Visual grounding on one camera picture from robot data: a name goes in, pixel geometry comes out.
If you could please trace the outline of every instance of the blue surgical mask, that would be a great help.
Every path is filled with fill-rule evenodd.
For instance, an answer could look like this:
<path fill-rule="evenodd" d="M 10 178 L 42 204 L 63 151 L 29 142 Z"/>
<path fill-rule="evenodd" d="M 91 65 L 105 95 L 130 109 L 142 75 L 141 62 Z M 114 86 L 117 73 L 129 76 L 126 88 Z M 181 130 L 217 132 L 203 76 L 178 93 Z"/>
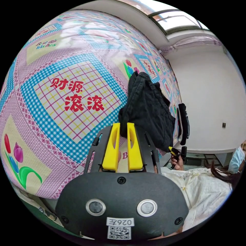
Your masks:
<path fill-rule="evenodd" d="M 239 147 L 233 154 L 232 159 L 229 164 L 228 171 L 232 173 L 236 173 L 241 165 L 241 163 L 245 160 L 245 154 L 241 147 Z"/>

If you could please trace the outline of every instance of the patterned bedsheet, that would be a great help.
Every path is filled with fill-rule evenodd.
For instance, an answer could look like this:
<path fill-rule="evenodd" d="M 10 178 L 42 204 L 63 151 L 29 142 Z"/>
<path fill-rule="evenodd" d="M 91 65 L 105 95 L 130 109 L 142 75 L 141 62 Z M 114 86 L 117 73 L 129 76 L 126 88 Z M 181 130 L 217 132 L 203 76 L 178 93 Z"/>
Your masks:
<path fill-rule="evenodd" d="M 174 73 L 132 25 L 75 10 L 36 32 L 13 61 L 0 94 L 1 159 L 9 179 L 31 194 L 58 198 L 83 174 L 97 132 L 118 122 L 135 70 L 160 82 L 177 118 L 181 97 Z M 173 139 L 177 143 L 177 122 Z M 120 150 L 118 171 L 124 172 L 124 138 Z"/>

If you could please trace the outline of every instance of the red tulip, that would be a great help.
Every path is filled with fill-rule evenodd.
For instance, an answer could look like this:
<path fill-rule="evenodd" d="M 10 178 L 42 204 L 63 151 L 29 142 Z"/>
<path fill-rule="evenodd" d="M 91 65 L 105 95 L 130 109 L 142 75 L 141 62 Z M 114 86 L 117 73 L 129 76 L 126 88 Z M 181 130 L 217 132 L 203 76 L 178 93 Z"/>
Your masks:
<path fill-rule="evenodd" d="M 10 154 L 11 148 L 10 148 L 9 139 L 8 139 L 7 134 L 5 134 L 5 136 L 4 136 L 4 143 L 5 143 L 5 147 L 6 147 L 7 152 Z"/>
<path fill-rule="evenodd" d="M 126 60 L 126 64 L 131 67 L 131 62 L 129 60 Z"/>

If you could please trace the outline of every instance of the hand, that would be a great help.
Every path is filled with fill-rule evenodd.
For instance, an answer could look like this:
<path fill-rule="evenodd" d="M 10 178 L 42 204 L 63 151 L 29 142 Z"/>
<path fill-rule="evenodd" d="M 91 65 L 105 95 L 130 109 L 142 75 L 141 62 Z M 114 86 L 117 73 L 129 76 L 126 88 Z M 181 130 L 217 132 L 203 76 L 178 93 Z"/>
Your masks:
<path fill-rule="evenodd" d="M 183 163 L 183 160 L 182 160 L 182 157 L 179 156 L 179 160 L 177 161 L 174 156 L 172 155 L 171 156 L 171 164 L 172 165 L 175 165 L 174 169 L 175 170 L 180 170 L 180 171 L 183 171 L 184 170 L 184 163 Z"/>

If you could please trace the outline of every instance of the white wall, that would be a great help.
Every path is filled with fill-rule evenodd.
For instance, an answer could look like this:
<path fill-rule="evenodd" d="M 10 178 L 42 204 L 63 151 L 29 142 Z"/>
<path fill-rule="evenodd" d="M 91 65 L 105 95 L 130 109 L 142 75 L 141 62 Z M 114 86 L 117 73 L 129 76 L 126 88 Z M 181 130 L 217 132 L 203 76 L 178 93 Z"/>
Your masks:
<path fill-rule="evenodd" d="M 181 48 L 166 56 L 187 106 L 189 152 L 233 152 L 246 139 L 246 93 L 222 47 Z"/>

